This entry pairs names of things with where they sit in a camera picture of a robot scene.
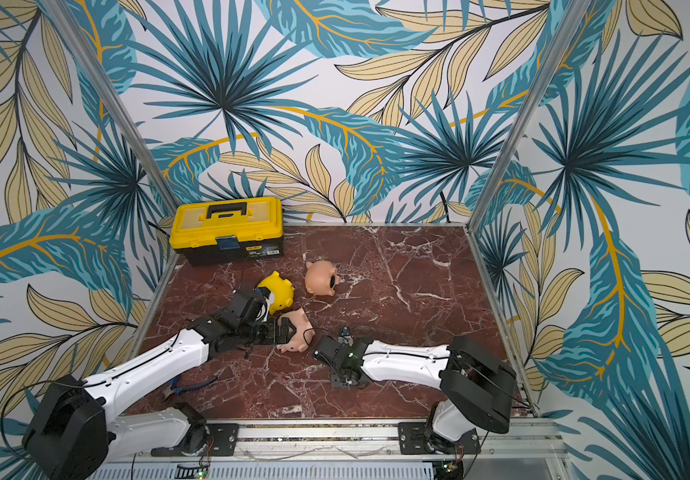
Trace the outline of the orange piggy bank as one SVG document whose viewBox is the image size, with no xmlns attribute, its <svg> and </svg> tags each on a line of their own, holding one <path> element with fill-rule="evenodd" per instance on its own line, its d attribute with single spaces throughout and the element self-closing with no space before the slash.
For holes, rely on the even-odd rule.
<svg viewBox="0 0 690 480">
<path fill-rule="evenodd" d="M 306 263 L 305 288 L 316 296 L 334 296 L 341 279 L 337 267 L 328 260 Z"/>
</svg>

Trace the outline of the yellow piggy bank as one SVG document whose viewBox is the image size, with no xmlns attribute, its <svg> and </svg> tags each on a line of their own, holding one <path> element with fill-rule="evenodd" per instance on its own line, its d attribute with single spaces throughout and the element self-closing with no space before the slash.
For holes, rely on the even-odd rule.
<svg viewBox="0 0 690 480">
<path fill-rule="evenodd" d="M 258 287 L 266 293 L 268 311 L 271 315 L 290 308 L 294 302 L 295 288 L 292 282 L 281 277 L 278 271 L 265 277 Z"/>
</svg>

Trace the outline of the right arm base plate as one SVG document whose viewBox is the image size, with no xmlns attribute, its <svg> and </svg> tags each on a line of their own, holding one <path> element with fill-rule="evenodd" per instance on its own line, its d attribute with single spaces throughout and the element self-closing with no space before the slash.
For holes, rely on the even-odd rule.
<svg viewBox="0 0 690 480">
<path fill-rule="evenodd" d="M 464 433 L 458 440 L 448 440 L 432 430 L 428 422 L 399 422 L 398 441 L 402 455 L 476 454 L 481 451 L 476 429 Z"/>
</svg>

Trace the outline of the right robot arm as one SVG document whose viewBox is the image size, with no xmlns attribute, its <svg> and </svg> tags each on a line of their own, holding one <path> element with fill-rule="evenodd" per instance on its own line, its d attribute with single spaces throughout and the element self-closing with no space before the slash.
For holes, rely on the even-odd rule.
<svg viewBox="0 0 690 480">
<path fill-rule="evenodd" d="M 397 381 L 430 387 L 446 399 L 431 409 L 426 437 L 451 444 L 474 428 L 510 430 L 517 378 L 508 363 L 467 337 L 447 345 L 410 347 L 379 340 L 324 337 L 313 357 L 330 369 L 338 388 Z"/>
</svg>

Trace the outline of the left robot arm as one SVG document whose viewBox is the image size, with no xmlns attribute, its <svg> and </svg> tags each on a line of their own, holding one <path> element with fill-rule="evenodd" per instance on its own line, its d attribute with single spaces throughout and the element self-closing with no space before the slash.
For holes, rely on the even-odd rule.
<svg viewBox="0 0 690 480">
<path fill-rule="evenodd" d="M 240 346 L 304 351 L 313 335 L 302 310 L 231 325 L 201 317 L 159 346 L 100 374 L 66 375 L 48 387 L 23 435 L 25 452 L 50 479 L 86 479 L 103 463 L 144 451 L 204 457 L 214 445 L 205 418 L 185 403 L 126 417 L 135 402 L 176 376 Z"/>
</svg>

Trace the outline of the pink piggy bank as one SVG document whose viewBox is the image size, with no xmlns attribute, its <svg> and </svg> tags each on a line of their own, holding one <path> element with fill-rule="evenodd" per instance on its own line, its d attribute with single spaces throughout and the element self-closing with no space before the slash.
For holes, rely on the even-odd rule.
<svg viewBox="0 0 690 480">
<path fill-rule="evenodd" d="M 281 315 L 277 326 L 281 333 L 276 349 L 281 353 L 303 353 L 315 336 L 315 328 L 302 308 Z"/>
</svg>

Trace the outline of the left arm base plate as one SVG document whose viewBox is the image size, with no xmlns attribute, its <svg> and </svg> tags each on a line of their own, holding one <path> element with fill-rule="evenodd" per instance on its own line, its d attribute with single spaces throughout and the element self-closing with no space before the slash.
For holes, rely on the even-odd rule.
<svg viewBox="0 0 690 480">
<path fill-rule="evenodd" d="M 206 427 L 205 458 L 232 457 L 235 452 L 239 425 L 237 423 L 208 423 Z"/>
</svg>

